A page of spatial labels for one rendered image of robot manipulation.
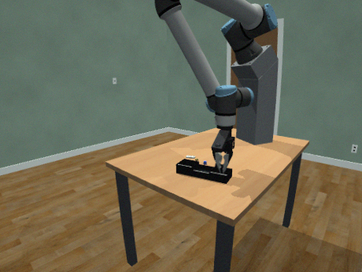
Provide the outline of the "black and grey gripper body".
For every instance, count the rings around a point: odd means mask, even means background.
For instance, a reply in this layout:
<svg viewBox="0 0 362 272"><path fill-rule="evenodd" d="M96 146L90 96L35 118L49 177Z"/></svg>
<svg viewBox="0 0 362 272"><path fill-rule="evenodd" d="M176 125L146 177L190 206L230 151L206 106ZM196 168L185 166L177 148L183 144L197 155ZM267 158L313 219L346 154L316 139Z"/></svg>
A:
<svg viewBox="0 0 362 272"><path fill-rule="evenodd" d="M230 126L230 127L222 127L222 126L216 125L216 128L218 128L218 129L221 128L221 130L229 130L229 131L230 131L230 136L229 136L229 138L228 138L228 140L227 140L227 144L226 144L226 146L225 146L225 148L224 148L224 150L223 150L223 152L226 153L226 152L228 152L228 151L230 150L230 147L232 147L232 145L233 145L233 148L235 147L235 137L232 137L232 136L231 136L231 132L232 132L233 126ZM232 128L232 129L231 129L231 128Z"/></svg>

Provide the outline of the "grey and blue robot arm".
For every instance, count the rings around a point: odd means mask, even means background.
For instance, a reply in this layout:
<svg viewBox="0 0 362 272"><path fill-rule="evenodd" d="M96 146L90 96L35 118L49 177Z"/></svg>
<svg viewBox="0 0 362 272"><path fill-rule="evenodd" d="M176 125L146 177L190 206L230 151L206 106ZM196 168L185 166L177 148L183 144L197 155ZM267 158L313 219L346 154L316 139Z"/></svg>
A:
<svg viewBox="0 0 362 272"><path fill-rule="evenodd" d="M181 12L180 1L154 1L157 15L165 20L205 93L207 109L215 113L215 124L222 127L234 126L236 108L247 107L253 103L252 90L232 85L220 86ZM263 49L254 41L254 38L277 28L275 11L270 4L251 5L246 0L195 1L232 18L221 28L221 31L235 52L238 64L248 63L258 57ZM229 136L229 130L219 130L212 144L212 151L223 152Z"/></svg>

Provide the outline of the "black rack of three labelled bins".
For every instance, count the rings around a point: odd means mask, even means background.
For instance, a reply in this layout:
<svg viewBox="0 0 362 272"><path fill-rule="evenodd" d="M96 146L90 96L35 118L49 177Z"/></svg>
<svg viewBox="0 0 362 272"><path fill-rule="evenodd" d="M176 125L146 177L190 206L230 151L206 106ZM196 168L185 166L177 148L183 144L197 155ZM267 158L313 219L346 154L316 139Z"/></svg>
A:
<svg viewBox="0 0 362 272"><path fill-rule="evenodd" d="M221 175L220 175L217 166L211 167L207 165L202 165L199 164L199 161L183 159L176 164L177 174L187 175L195 178L202 178L209 181L221 182L227 184L228 181L231 179L231 169L227 168L224 173L222 173L222 169L223 167L221 167Z"/></svg>

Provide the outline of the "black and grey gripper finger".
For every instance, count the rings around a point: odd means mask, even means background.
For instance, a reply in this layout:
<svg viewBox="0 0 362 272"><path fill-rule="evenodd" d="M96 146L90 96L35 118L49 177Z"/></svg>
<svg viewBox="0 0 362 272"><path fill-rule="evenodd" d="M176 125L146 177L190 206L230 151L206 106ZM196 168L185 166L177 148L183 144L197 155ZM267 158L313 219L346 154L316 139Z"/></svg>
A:
<svg viewBox="0 0 362 272"><path fill-rule="evenodd" d="M218 167L218 169L219 169L219 171L220 171L220 173L221 173L221 166L220 166L220 164L221 164L221 161L222 161L222 159L223 159L223 156L221 157L221 153L213 152L213 151L212 151L212 154L213 154L214 160L216 161L216 165L217 165L217 167ZM221 159L220 159L220 157L221 157Z"/></svg>
<svg viewBox="0 0 362 272"><path fill-rule="evenodd" d="M226 171L227 166L230 163L230 160L231 160L231 158L233 156L233 150L232 149L233 148L230 147L230 150L228 152L226 152L226 154L223 156L223 158L224 158L223 169L222 169L223 173Z"/></svg>

